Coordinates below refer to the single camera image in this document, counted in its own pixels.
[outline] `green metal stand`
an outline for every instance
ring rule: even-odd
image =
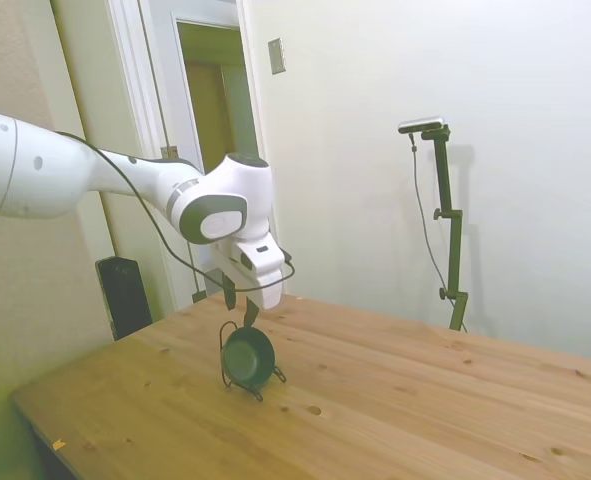
[[[422,132],[422,140],[432,140],[435,146],[435,163],[437,167],[437,182],[439,185],[439,200],[441,209],[435,210],[435,220],[447,218],[451,221],[450,252],[448,256],[448,285],[447,289],[439,289],[442,300],[448,298],[455,302],[451,323],[451,330],[461,330],[464,322],[464,312],[468,293],[459,291],[459,266],[462,253],[462,217],[461,210],[453,210],[451,202],[451,185],[448,177],[448,156],[446,154],[446,142],[451,135],[448,125],[436,130]]]

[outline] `doorway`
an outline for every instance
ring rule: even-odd
[[[231,152],[258,154],[239,30],[178,22],[204,173]]]

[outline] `black object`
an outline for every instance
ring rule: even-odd
[[[222,332],[227,325],[233,325],[235,331],[224,342]],[[233,321],[226,322],[219,330],[219,350],[222,363],[222,381],[227,388],[232,384],[252,393],[260,402],[264,399],[259,389],[271,375],[282,382],[286,377],[275,365],[275,350],[268,337],[257,328],[241,327]]]
[[[137,262],[109,257],[95,265],[113,317],[115,340],[151,325],[153,319]]]

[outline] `black cable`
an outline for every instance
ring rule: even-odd
[[[422,206],[422,198],[420,197],[419,185],[417,184],[417,145],[415,145],[415,138],[413,137],[412,133],[409,134],[409,137],[411,139],[411,145],[412,145],[411,151],[413,152],[413,179],[415,181],[415,195],[417,196],[417,204],[419,205],[419,213],[422,217],[422,228],[424,229],[424,241],[426,242],[426,248],[428,249],[428,254],[431,257],[431,262],[433,262],[433,266],[435,267],[435,271],[437,272],[437,275],[439,276],[439,280],[440,280],[440,282],[442,282],[442,287],[444,287],[444,291],[446,291],[447,288],[446,288],[446,282],[444,282],[444,276],[442,275],[442,272],[440,271],[439,267],[437,266],[437,262],[435,261],[435,256],[433,255],[433,249],[431,248],[431,243],[428,240],[428,230],[426,229],[426,217],[424,216],[424,207]],[[451,300],[450,298],[448,298],[448,301],[451,302],[451,306],[454,309],[455,302],[453,302],[453,300]],[[466,325],[464,325],[464,321],[462,321],[462,328],[464,329],[464,331],[466,333],[468,333]]]
[[[177,260],[178,262],[180,262],[182,265],[187,266],[188,268],[190,268],[195,273],[199,273],[202,277],[204,277],[205,279],[207,279],[210,282],[214,283],[215,285],[217,285],[218,287],[220,287],[222,290],[229,290],[229,291],[232,291],[232,292],[235,292],[235,293],[255,292],[257,290],[263,290],[264,288],[272,287],[272,286],[277,285],[279,283],[285,282],[286,280],[288,280],[289,278],[291,278],[293,275],[295,275],[295,267],[292,265],[292,263],[290,261],[287,261],[285,263],[286,263],[286,265],[288,265],[290,267],[291,273],[288,274],[286,277],[281,278],[280,280],[277,280],[275,282],[269,283],[268,285],[262,285],[261,287],[252,287],[252,288],[230,288],[230,287],[226,287],[222,283],[220,283],[217,280],[215,280],[214,278],[212,278],[206,272],[200,270],[199,268],[195,267],[194,265],[191,265],[190,263],[188,263],[187,261],[185,261],[184,259],[182,259],[179,255],[177,255],[173,251],[173,249],[170,247],[170,245],[166,241],[166,237],[164,237],[164,234],[162,233],[162,230],[159,227],[157,221],[153,217],[153,214],[151,213],[150,209],[148,208],[148,206],[144,202],[144,199],[140,195],[140,193],[137,190],[137,188],[135,187],[135,185],[133,185],[133,183],[130,181],[130,179],[128,178],[128,176],[122,171],[122,169],[119,168],[110,158],[108,158],[106,156],[106,154],[104,154],[104,152],[102,152],[99,148],[97,148],[96,146],[90,144],[89,142],[87,142],[83,138],[78,137],[77,135],[73,135],[72,133],[68,133],[68,132],[57,132],[57,133],[59,133],[60,135],[62,135],[64,137],[69,137],[69,138],[72,138],[74,140],[77,140],[80,143],[83,143],[88,148],[90,148],[93,152],[95,152],[97,155],[99,155],[100,157],[102,157],[102,159],[104,159],[111,167],[113,167],[113,169],[120,175],[120,177],[122,177],[124,179],[124,181],[131,188],[131,190],[133,191],[133,194],[135,194],[135,197],[137,198],[137,200],[139,200],[139,203],[142,205],[142,208],[146,212],[146,215],[148,215],[148,218],[151,221],[151,223],[153,224],[153,227],[155,227],[155,230],[157,231],[157,234],[159,235],[160,240],[164,244],[164,247],[166,247],[166,250],[168,250],[168,253],[170,253],[171,256],[175,260]],[[181,162],[179,162],[177,160],[178,159],[173,159],[173,162],[168,162],[168,163],[189,163],[186,160],[182,160]]]

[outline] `wood knot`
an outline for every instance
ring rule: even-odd
[[[522,457],[524,457],[529,462],[541,462],[539,458],[533,457],[532,455],[528,455],[526,453],[520,453]]]

